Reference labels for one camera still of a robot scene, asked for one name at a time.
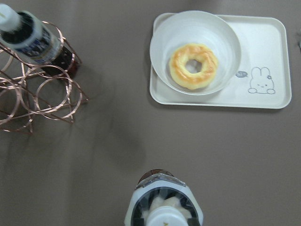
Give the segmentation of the tea bottle rack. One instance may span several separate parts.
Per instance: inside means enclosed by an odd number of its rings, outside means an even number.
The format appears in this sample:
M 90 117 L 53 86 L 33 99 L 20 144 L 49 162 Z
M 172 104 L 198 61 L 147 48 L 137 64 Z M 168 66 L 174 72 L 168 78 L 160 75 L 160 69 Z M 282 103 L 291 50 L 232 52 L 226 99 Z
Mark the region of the tea bottle rack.
M 78 69 L 73 53 L 28 11 L 16 12 L 6 4 L 0 5 L 0 41 L 25 62 L 40 65 L 50 76 L 66 71 L 72 77 Z
M 124 220 L 126 226 L 201 226 L 204 215 L 190 188 L 164 169 L 139 180 Z

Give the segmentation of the cream tray bear drawing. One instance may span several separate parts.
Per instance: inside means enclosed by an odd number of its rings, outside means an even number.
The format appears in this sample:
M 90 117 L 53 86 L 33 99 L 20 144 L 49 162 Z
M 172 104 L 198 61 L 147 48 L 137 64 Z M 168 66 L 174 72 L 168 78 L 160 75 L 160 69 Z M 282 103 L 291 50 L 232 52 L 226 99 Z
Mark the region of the cream tray bear drawing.
M 209 95 L 187 95 L 167 86 L 150 70 L 150 94 L 164 105 L 281 109 L 292 98 L 286 30 L 271 17 L 218 15 L 236 33 L 241 62 L 228 85 Z

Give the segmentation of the tea bottle front rack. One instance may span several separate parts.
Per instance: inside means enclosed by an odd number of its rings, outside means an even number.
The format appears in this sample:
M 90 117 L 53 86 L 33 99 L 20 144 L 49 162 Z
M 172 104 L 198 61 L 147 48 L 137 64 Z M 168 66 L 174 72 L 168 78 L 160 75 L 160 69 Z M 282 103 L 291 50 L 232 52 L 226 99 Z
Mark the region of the tea bottle front rack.
M 72 77 L 78 69 L 73 53 L 28 11 L 16 12 L 6 4 L 0 5 L 0 41 L 25 62 L 40 65 L 50 76 L 66 71 Z

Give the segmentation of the white round plate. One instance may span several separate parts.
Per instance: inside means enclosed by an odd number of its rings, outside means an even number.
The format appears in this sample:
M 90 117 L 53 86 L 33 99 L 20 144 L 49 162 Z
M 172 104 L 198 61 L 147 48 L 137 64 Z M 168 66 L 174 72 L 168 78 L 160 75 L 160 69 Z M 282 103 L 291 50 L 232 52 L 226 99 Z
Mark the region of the white round plate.
M 173 81 L 169 60 L 179 47 L 204 44 L 217 57 L 216 77 L 204 88 L 189 90 Z M 241 44 L 230 25 L 221 17 L 203 11 L 163 13 L 154 21 L 150 42 L 150 60 L 154 72 L 167 86 L 187 95 L 209 95 L 225 88 L 241 62 Z

